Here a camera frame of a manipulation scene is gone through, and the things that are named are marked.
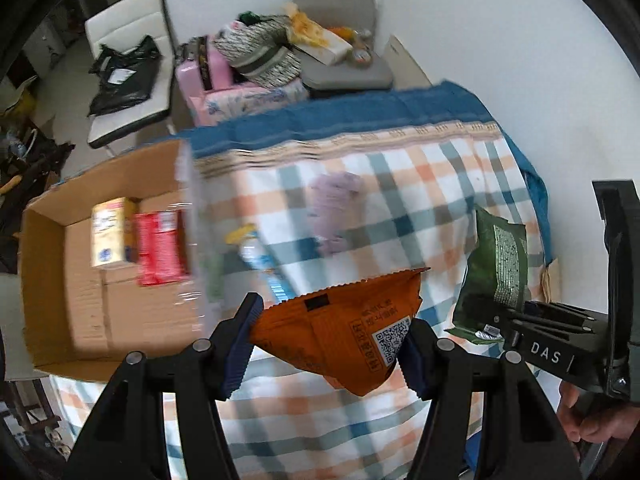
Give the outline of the person's right hand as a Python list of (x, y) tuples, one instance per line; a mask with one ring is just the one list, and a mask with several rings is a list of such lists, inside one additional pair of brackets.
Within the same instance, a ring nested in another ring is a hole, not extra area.
[(610, 439), (628, 440), (639, 423), (639, 408), (630, 404), (577, 417), (573, 408), (579, 399), (579, 390), (569, 382), (559, 386), (560, 404), (556, 414), (568, 440), (602, 443)]

